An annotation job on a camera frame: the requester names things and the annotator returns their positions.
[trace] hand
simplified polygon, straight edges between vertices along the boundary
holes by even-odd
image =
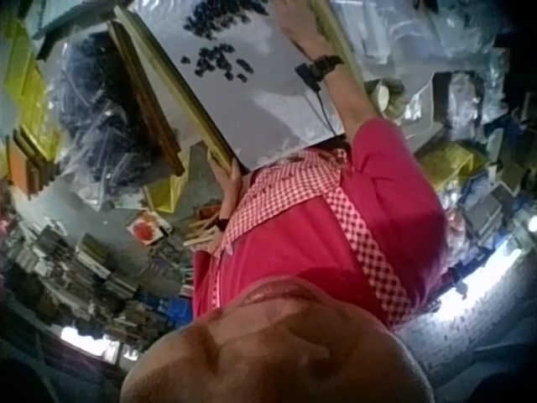
[[[212,157],[211,153],[208,154],[207,159],[209,160],[212,173],[224,193],[224,199],[236,201],[242,190],[242,175],[237,160],[233,159],[232,171],[228,173]]]
[[[276,0],[276,13],[282,32],[310,59],[333,54],[317,29],[315,15],[308,0]]]

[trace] white board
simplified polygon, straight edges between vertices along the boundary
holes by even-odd
[[[313,91],[296,75],[295,67],[307,59],[285,38],[272,4],[268,17],[248,13],[251,22],[233,25],[215,40],[201,39],[183,29],[201,0],[160,2],[138,0],[134,10],[163,46],[181,75],[222,132],[235,154],[254,170],[333,134]],[[228,81],[222,71],[195,74],[198,52],[217,44],[230,44],[231,61],[244,59],[254,69],[248,82]],[[183,56],[191,64],[180,63]],[[233,63],[233,72],[241,72]],[[332,127],[343,133],[341,120],[326,89],[321,98]]]

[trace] red shirt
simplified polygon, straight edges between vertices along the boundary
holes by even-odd
[[[446,255],[446,219],[400,129],[375,118],[352,143],[353,170],[341,188],[362,215],[414,308],[438,280]],[[300,203],[243,234],[220,261],[222,306],[254,281],[296,275],[381,320],[383,312],[340,224],[323,197]],[[214,259],[194,257],[194,313],[211,309]]]

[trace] bright light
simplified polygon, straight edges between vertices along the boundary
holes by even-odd
[[[509,253],[507,244],[508,241],[505,241],[483,267],[463,280],[468,285],[468,297],[465,300],[455,289],[441,296],[442,306],[435,314],[436,320],[450,321],[462,315],[465,310],[472,309],[502,279],[522,254],[521,249]]]
[[[537,233],[537,216],[533,216],[528,222],[528,231],[531,233]]]
[[[103,338],[95,340],[90,336],[82,337],[73,327],[64,327],[64,330],[61,331],[61,339],[97,357],[104,354],[111,342]]]
[[[129,349],[125,354],[123,355],[124,358],[130,359],[131,361],[138,361],[139,358],[139,352],[138,350]]]

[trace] checkered apron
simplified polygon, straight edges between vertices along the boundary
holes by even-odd
[[[347,153],[306,149],[258,173],[254,183],[233,213],[220,247],[216,250],[212,307],[221,305],[222,254],[232,254],[232,244],[241,235],[270,218],[313,197],[322,196],[341,225],[359,266],[385,313],[385,322],[397,327],[411,314],[412,304],[393,267],[358,210],[340,187],[342,170],[352,169]]]

